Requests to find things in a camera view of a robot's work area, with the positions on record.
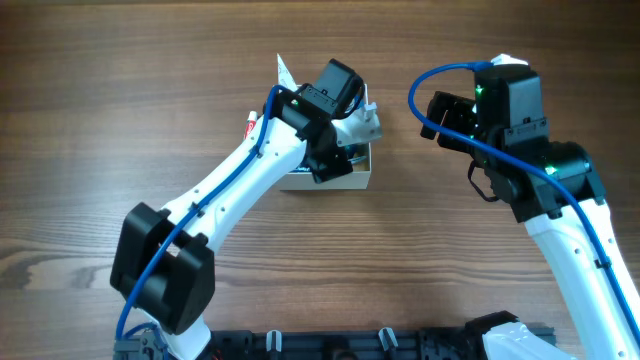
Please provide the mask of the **blue white toothbrush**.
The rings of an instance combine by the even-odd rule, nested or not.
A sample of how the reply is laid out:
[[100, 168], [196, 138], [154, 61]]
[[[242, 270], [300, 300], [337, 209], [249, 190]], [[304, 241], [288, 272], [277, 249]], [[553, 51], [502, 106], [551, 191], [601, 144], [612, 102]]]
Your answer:
[[[356, 156], [356, 157], [350, 158], [349, 162], [352, 166], [355, 166], [356, 164], [366, 162], [367, 160], [368, 160], [367, 156]], [[309, 173], [309, 172], [310, 172], [310, 168], [305, 163], [301, 163], [298, 167], [292, 170], [292, 173]]]

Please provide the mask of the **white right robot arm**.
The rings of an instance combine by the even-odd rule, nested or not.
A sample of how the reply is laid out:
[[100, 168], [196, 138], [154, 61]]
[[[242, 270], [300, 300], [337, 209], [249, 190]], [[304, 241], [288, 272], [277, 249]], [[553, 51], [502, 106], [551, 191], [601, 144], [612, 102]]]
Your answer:
[[437, 92], [421, 135], [471, 156], [492, 201], [511, 206], [547, 260], [586, 354], [639, 356], [639, 294], [616, 245], [605, 190], [586, 151], [552, 142], [539, 99]]

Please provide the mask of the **white lotion tube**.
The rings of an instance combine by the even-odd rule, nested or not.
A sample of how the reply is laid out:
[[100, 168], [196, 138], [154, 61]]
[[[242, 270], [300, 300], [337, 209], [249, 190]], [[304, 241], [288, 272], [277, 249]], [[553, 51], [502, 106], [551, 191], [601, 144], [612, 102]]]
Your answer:
[[295, 91], [299, 88], [280, 54], [277, 54], [277, 79], [279, 85], [286, 87], [291, 91]]

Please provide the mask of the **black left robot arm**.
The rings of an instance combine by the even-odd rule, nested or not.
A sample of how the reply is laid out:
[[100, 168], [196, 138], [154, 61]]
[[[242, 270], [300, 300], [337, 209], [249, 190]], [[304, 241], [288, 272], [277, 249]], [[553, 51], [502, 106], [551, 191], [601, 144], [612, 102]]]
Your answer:
[[212, 332], [203, 312], [216, 289], [215, 258], [230, 231], [282, 177], [307, 163], [317, 183], [352, 172], [338, 138], [361, 107], [362, 91], [330, 96], [306, 84], [272, 88], [257, 127], [192, 189], [155, 210], [136, 205], [119, 235], [110, 283], [125, 299], [114, 356], [142, 333], [158, 342], [161, 359], [196, 359]]

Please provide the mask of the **Colgate toothpaste tube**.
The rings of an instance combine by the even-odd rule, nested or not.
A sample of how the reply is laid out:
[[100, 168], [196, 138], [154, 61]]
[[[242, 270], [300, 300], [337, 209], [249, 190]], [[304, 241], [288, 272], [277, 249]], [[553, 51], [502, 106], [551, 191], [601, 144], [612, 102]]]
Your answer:
[[250, 111], [246, 120], [243, 138], [246, 139], [256, 126], [258, 114], [256, 111]]

